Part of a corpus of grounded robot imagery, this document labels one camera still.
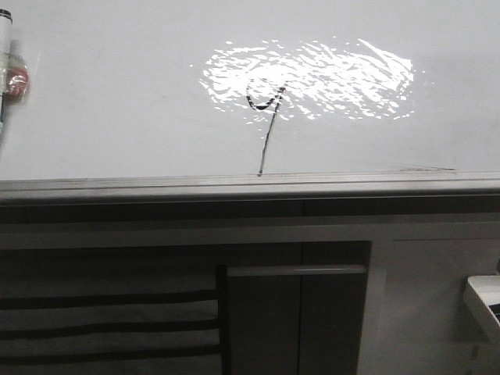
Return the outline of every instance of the dark stripe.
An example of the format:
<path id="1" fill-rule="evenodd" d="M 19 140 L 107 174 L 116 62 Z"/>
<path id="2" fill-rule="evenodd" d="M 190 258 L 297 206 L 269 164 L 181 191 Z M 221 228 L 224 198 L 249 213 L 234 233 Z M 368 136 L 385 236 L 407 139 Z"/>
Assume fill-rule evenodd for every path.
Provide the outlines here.
<path id="1" fill-rule="evenodd" d="M 61 327 L 46 330 L 0 330 L 1 340 L 67 338 L 83 334 L 103 334 L 110 332 L 181 332 L 190 330 L 214 330 L 218 320 L 196 320 L 192 322 L 154 323 L 96 323 L 85 326 Z"/>
<path id="2" fill-rule="evenodd" d="M 127 361 L 132 359 L 176 358 L 213 355 L 220 352 L 219 345 L 206 345 L 182 349 L 151 349 L 135 352 L 88 353 L 74 355 L 33 355 L 0 357 L 0 366 L 59 365 L 65 363 Z"/>
<path id="3" fill-rule="evenodd" d="M 88 295 L 80 297 L 0 298 L 0 310 L 67 309 L 86 306 L 154 305 L 215 300 L 217 293 L 189 291 L 185 293 L 146 295 Z"/>

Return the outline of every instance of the cabinet door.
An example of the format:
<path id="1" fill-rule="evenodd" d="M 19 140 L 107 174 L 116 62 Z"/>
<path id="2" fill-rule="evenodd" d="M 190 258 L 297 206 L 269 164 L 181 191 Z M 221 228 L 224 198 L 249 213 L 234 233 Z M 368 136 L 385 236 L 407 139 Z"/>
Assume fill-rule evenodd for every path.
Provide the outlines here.
<path id="1" fill-rule="evenodd" d="M 357 264 L 230 267 L 232 373 L 355 374 L 366 266 L 353 255 L 330 260 Z"/>
<path id="2" fill-rule="evenodd" d="M 297 373 L 300 277 L 230 277 L 232 374 Z"/>
<path id="3" fill-rule="evenodd" d="M 366 275 L 302 277 L 300 375 L 354 375 Z"/>

